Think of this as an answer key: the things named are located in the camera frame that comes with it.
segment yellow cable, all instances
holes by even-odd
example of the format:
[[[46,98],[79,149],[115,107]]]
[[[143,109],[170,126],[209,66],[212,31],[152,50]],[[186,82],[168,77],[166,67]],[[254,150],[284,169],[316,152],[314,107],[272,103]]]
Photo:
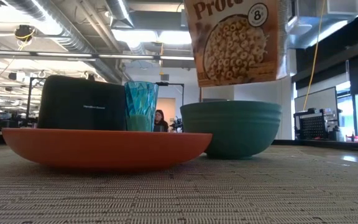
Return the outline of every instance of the yellow cable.
[[[304,105],[303,105],[303,110],[306,109],[306,102],[308,101],[309,92],[310,92],[310,86],[311,86],[311,82],[313,81],[314,69],[316,68],[316,59],[317,59],[317,52],[318,52],[318,42],[319,42],[319,38],[320,38],[321,24],[323,23],[323,13],[324,13],[325,5],[326,5],[326,0],[323,0],[323,7],[321,8],[320,24],[319,24],[319,27],[318,27],[318,34],[317,34],[316,50],[314,51],[313,67],[312,67],[312,69],[311,69],[310,82],[309,82],[308,92],[307,92],[306,98],[305,98],[305,103],[304,103]]]
[[[27,41],[27,39],[28,39],[31,35],[33,35],[34,32],[35,32],[35,29],[32,30],[31,34],[25,35],[25,36],[23,36],[23,37],[19,37],[19,36],[16,36],[16,35],[15,35],[15,37],[18,38],[18,39],[24,39],[24,38],[26,38],[25,41]]]
[[[17,49],[18,51],[22,51],[23,48],[25,47],[27,40],[29,39],[29,36],[25,38],[25,41],[19,46],[19,48]],[[12,62],[15,61],[15,58],[13,56],[11,62],[9,62],[8,65],[6,65],[5,69],[0,73],[0,76],[9,68],[9,66],[11,66]]]

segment woman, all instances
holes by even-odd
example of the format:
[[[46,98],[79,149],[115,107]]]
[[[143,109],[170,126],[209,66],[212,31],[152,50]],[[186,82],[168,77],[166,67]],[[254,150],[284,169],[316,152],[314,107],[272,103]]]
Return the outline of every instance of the woman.
[[[162,110],[155,111],[154,126],[162,126],[164,132],[168,132],[168,123],[164,121],[164,113]]]

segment orange plate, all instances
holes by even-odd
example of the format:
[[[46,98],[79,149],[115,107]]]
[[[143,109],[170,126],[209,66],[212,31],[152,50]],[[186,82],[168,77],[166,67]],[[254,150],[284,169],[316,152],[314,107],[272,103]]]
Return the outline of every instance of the orange plate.
[[[60,129],[2,130],[19,156],[52,167],[146,171],[198,157],[212,134]]]

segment ceiling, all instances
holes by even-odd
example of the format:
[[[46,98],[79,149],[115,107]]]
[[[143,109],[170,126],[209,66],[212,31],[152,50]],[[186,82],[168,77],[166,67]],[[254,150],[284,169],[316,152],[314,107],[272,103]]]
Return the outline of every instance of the ceiling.
[[[49,0],[51,1],[64,16],[79,31],[85,40],[98,53],[115,53],[100,33],[92,26],[73,0]],[[108,7],[105,0],[89,1],[93,9],[98,13],[103,25],[110,29],[110,16],[107,13]],[[182,0],[172,1],[128,1],[131,17],[133,17],[136,29],[153,28],[157,32],[161,30],[183,30],[180,27],[181,10],[184,9]],[[43,34],[39,30],[41,24],[35,23],[31,16],[26,15],[10,6],[6,6],[0,1],[0,50],[19,50],[22,42],[14,37],[14,30],[19,25],[34,26],[36,33],[34,38],[22,50],[34,52],[67,52],[54,37]],[[131,50],[125,42],[118,41],[120,52],[131,54]],[[156,43],[144,43],[147,54],[160,54],[162,45]],[[164,55],[192,56],[191,44],[165,44],[163,45]],[[111,69],[119,68],[125,71],[127,68],[156,68],[160,67],[160,62],[150,60],[123,60],[117,63],[115,59],[103,59],[103,62]],[[162,67],[170,68],[194,68],[192,61],[166,60],[163,61]],[[16,73],[16,80],[9,78],[10,73]],[[17,110],[20,113],[25,111],[27,106],[27,96],[29,91],[29,77],[48,77],[49,75],[66,75],[76,78],[86,78],[87,74],[95,73],[96,80],[105,82],[104,78],[98,74],[98,71],[82,61],[67,60],[34,60],[33,57],[27,59],[0,58],[0,109]],[[39,110],[40,95],[42,93],[42,83],[37,80],[33,81],[32,100],[30,112]]]
[[[35,18],[32,9],[19,9],[7,6],[7,2],[19,2],[34,4],[40,2],[41,5],[49,7],[49,10],[40,10],[39,14],[45,14],[40,22],[40,18]],[[128,27],[123,27],[120,22],[123,20],[116,18],[118,15],[112,13],[114,10],[107,4],[107,1],[114,0],[1,0],[0,1],[0,50],[24,50],[32,52],[74,52],[86,54],[139,54],[134,50],[134,46],[129,46],[128,39],[136,39],[138,35],[128,34],[132,31]],[[147,55],[173,55],[173,56],[193,56],[190,35],[184,20],[183,0],[123,0],[128,6],[130,20],[135,30],[152,32],[156,42],[144,42],[139,47],[142,54]],[[51,24],[61,23],[68,27],[59,33],[53,33],[49,28]],[[14,30],[19,25],[30,25],[35,28],[32,40],[25,46],[15,38]],[[120,37],[117,32],[127,34]],[[74,45],[76,41],[85,45],[84,49],[67,47],[65,38]],[[89,62],[78,58],[57,58],[51,60],[35,60],[34,57],[21,57],[20,59],[0,57],[0,99],[11,100],[17,104],[16,100],[26,99],[29,85],[29,77],[48,77],[49,75],[66,75],[77,78],[86,78],[89,73],[96,74],[96,80],[100,82],[122,83],[122,80],[130,79],[126,70],[130,68],[140,68],[143,70],[151,68],[195,68],[192,60],[164,60],[162,63],[152,60],[118,60],[113,58],[97,59],[97,62]],[[20,73],[21,78],[10,80],[9,73]],[[4,85],[14,85],[13,89],[6,89]],[[42,83],[33,89],[34,98],[39,98]],[[32,101],[31,111],[37,111],[38,101]]]

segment window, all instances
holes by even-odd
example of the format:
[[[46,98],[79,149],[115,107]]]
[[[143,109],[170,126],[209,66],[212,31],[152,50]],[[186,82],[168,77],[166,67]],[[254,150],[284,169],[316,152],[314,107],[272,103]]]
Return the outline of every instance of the window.
[[[339,126],[342,133],[351,136],[354,134],[353,100],[352,96],[340,97],[337,99],[339,113]]]

